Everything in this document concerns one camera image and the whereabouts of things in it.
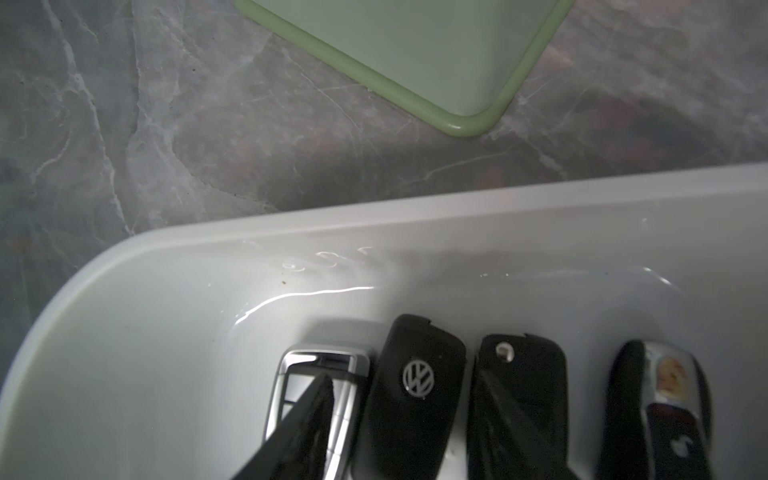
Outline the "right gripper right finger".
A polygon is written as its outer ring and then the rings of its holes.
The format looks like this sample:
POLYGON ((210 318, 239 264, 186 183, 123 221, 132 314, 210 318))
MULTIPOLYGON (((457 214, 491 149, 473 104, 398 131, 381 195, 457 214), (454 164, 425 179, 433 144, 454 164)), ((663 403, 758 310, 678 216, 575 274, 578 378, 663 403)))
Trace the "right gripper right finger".
POLYGON ((574 479, 510 391, 491 371, 473 377, 467 424, 470 479, 574 479))

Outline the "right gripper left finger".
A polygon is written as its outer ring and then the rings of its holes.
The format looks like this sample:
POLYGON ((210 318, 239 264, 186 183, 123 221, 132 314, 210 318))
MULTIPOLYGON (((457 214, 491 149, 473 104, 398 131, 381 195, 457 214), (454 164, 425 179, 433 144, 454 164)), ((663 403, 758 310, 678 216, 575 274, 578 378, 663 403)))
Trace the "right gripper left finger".
POLYGON ((333 407, 332 380, 322 374, 234 479, 322 479, 333 407))

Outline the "silver trimmed car key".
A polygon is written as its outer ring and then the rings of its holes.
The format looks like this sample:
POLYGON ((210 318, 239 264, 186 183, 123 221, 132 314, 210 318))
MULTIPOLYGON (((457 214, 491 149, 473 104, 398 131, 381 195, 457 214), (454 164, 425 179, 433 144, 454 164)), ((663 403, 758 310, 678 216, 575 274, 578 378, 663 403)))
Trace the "silver trimmed car key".
POLYGON ((279 363, 264 438, 272 435, 315 377, 328 375, 333 384, 334 407, 324 477, 345 479, 370 370, 368 349, 320 344, 292 346, 279 363))

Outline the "black car key top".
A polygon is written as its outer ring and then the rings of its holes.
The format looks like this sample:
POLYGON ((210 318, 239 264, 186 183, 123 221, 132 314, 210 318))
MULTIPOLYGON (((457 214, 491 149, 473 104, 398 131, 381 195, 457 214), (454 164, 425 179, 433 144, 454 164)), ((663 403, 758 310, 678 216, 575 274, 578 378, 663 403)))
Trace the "black car key top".
POLYGON ((474 374, 497 376, 561 458, 568 456, 568 382, 562 349, 546 338, 492 334, 477 350, 474 374))

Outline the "black VW car key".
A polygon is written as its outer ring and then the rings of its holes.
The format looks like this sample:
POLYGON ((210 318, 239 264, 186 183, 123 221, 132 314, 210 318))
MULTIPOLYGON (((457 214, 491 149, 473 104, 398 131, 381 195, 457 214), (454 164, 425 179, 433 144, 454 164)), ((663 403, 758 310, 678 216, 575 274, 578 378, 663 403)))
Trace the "black VW car key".
POLYGON ((435 479, 455 419, 466 347, 427 318, 395 319, 356 437, 354 479, 435 479))

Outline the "white storage box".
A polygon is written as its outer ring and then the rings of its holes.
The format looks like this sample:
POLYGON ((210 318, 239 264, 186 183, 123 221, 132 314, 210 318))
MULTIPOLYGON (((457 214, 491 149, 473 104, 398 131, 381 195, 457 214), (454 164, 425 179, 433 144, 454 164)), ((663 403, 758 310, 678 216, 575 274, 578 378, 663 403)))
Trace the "white storage box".
POLYGON ((173 227, 54 296, 1 394, 5 479, 228 479, 260 447, 283 353, 379 350, 404 313, 468 349, 564 351, 569 465, 594 476, 631 339, 694 355, 718 479, 767 475, 767 168, 575 181, 173 227))

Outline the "black slim car key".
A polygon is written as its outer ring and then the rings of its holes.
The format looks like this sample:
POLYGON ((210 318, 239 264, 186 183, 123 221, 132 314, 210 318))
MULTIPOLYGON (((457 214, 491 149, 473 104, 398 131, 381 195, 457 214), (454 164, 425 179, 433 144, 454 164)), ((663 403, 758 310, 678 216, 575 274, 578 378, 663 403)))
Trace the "black slim car key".
POLYGON ((631 340, 611 368, 597 479, 713 479, 712 400, 697 359, 631 340))

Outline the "green tissue box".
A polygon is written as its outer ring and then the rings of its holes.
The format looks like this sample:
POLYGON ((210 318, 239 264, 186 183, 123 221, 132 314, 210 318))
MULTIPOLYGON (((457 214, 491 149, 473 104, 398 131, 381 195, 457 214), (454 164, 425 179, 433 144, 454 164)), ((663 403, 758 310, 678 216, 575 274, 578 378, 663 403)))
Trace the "green tissue box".
POLYGON ((573 3, 238 1, 249 19, 453 137, 502 117, 573 3))

